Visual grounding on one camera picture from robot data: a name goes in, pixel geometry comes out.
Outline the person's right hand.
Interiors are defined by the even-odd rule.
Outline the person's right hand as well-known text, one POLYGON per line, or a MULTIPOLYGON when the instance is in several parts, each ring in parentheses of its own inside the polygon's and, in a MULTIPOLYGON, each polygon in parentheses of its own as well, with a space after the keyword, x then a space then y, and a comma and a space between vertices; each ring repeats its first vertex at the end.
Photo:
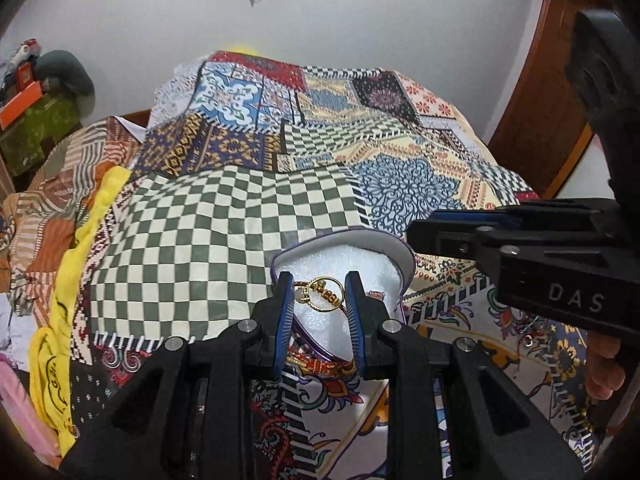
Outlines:
POLYGON ((619 339, 595 332, 588 334, 585 383, 593 400, 608 400, 622 388, 626 375, 616 362, 618 352, 619 339))

